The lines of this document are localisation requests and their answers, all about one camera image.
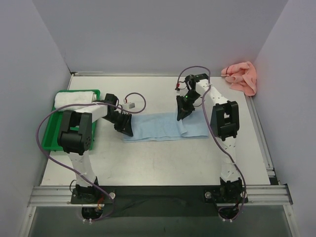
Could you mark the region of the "light blue towel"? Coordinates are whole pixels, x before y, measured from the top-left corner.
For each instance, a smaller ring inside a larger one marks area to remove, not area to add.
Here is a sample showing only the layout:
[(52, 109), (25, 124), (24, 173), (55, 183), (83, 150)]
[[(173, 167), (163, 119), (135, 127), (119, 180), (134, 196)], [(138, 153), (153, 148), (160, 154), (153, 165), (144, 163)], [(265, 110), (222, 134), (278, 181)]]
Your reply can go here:
[(181, 120), (177, 120), (176, 113), (135, 115), (132, 117), (131, 126), (133, 136), (124, 135), (125, 143), (209, 137), (209, 130), (201, 111), (192, 113)]

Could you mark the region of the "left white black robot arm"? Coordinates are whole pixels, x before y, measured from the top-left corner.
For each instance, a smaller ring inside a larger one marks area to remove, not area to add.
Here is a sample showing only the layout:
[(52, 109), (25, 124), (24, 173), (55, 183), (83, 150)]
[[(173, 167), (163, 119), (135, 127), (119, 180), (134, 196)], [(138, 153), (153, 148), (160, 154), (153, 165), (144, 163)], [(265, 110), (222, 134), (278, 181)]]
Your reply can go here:
[(57, 143), (67, 153), (76, 174), (75, 194), (88, 203), (96, 202), (102, 195), (98, 188), (89, 157), (92, 143), (92, 124), (98, 119), (105, 119), (114, 125), (114, 129), (129, 137), (133, 136), (131, 118), (128, 111), (135, 107), (127, 102), (117, 105), (118, 98), (106, 94), (104, 100), (83, 102), (75, 109), (67, 108), (63, 112)]

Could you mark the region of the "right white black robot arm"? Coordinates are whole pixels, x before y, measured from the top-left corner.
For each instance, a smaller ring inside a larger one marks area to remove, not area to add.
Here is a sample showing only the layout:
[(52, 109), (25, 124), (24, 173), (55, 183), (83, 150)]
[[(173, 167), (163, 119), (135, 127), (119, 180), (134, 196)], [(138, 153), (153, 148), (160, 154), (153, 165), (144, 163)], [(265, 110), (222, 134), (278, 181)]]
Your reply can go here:
[(202, 99), (203, 117), (221, 155), (220, 185), (206, 191), (205, 197), (217, 203), (232, 203), (243, 194), (242, 175), (236, 163), (236, 138), (239, 130), (239, 107), (236, 101), (225, 98), (210, 83), (207, 74), (186, 76), (185, 95), (176, 96), (177, 120), (183, 120), (195, 110), (195, 101)]

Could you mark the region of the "rolled white towel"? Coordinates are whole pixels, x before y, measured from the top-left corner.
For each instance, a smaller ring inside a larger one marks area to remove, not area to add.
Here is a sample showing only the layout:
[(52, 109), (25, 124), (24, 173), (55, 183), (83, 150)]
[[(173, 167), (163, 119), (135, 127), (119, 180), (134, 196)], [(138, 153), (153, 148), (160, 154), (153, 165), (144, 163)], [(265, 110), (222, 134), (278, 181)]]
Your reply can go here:
[(70, 104), (90, 104), (97, 99), (93, 91), (58, 92), (54, 100), (54, 108), (58, 109)]

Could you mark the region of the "crumpled pink towel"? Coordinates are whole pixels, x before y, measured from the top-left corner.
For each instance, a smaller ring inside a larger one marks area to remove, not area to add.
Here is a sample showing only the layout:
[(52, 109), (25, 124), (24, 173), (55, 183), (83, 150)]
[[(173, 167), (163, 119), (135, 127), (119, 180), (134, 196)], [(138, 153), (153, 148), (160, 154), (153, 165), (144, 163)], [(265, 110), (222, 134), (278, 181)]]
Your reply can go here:
[(254, 65), (249, 61), (224, 68), (221, 77), (232, 90), (242, 91), (246, 96), (254, 96), (257, 93), (257, 73)]

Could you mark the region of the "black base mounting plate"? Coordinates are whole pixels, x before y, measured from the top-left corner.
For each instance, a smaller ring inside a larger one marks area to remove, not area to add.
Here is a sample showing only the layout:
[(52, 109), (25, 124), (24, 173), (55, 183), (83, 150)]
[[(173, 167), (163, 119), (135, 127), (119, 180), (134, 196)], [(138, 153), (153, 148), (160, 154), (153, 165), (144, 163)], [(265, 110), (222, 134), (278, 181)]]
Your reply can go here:
[(241, 181), (215, 186), (100, 186), (72, 189), (71, 204), (93, 221), (109, 217), (210, 217), (234, 220), (248, 202)]

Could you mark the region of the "aluminium front rail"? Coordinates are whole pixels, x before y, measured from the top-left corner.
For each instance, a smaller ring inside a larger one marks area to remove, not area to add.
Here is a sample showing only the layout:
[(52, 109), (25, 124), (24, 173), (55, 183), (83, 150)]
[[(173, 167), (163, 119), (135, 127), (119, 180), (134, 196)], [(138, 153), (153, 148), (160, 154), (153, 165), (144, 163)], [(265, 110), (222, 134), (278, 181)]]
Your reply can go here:
[[(247, 187), (247, 205), (292, 205), (286, 185), (250, 185)], [(71, 192), (66, 186), (38, 186), (31, 193), (30, 206), (70, 206)]]

